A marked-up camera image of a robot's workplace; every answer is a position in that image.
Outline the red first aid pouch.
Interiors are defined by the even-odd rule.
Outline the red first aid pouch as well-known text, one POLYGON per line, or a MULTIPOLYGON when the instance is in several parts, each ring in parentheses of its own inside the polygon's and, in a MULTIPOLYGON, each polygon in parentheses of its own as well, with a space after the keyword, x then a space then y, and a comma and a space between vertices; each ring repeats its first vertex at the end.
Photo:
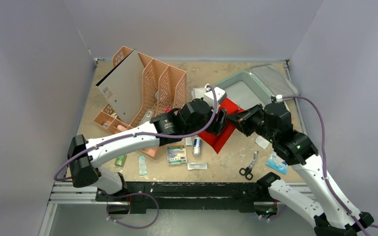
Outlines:
MULTIPOLYGON (((228 98, 220 104, 219 110, 220 108, 225 108, 227 115, 244 111, 244 109, 228 98)), ((219 136, 212 135, 206 131, 203 131, 198 136, 218 154, 234 131, 235 127, 226 121, 226 125, 223 126, 223 130, 219 136)))

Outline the teal printed plaster packet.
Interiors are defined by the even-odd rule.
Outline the teal printed plaster packet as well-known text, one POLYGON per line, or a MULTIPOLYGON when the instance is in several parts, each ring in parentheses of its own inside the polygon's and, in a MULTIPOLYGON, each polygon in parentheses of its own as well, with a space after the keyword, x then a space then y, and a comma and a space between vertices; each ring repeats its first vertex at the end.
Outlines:
POLYGON ((138 166, 139 166, 139 174, 141 176, 144 176, 147 174, 147 165, 146 165, 146 160, 145 156, 141 155, 138 157, 138 166))

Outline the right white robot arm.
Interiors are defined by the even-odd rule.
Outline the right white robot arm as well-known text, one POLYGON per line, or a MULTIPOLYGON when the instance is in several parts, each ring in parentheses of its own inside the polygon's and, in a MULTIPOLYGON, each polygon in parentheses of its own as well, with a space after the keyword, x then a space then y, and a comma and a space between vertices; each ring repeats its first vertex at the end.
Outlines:
POLYGON ((292 189, 277 174, 270 172, 258 180, 257 195, 276 199, 302 216, 317 236, 355 236, 368 228, 374 218, 360 211, 341 191, 311 139, 293 128, 291 113, 282 103, 270 103, 226 116, 227 122, 246 136, 257 133, 272 144, 284 160, 306 183, 314 199, 292 189))

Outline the clear packet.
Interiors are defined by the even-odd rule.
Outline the clear packet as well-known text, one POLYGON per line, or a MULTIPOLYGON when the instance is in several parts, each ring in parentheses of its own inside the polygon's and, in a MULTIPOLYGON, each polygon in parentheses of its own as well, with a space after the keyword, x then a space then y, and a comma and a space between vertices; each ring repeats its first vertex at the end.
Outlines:
POLYGON ((190 162, 187 163, 188 170, 207 170, 208 165, 206 162, 190 162))

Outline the white bandage strip packet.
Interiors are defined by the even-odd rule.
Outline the white bandage strip packet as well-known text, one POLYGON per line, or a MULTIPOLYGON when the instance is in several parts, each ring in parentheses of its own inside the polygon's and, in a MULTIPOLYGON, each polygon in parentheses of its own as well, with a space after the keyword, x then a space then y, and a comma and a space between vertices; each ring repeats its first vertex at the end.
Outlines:
POLYGON ((186 146, 193 146, 192 137, 186 137, 185 138, 185 144, 186 144, 186 146))

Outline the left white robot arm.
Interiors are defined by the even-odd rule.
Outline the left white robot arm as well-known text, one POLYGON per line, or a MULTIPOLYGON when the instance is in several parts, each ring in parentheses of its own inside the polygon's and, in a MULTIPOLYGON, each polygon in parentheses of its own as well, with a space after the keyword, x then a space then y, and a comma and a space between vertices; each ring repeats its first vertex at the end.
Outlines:
POLYGON ((218 119, 218 111, 213 108, 218 109, 223 101, 196 98, 127 131, 88 140, 83 135, 75 136, 67 155, 73 186, 95 186, 114 201, 123 200, 127 195, 124 178, 104 168, 106 162, 138 150, 179 142, 206 130, 207 124, 207 130, 212 131, 218 119))

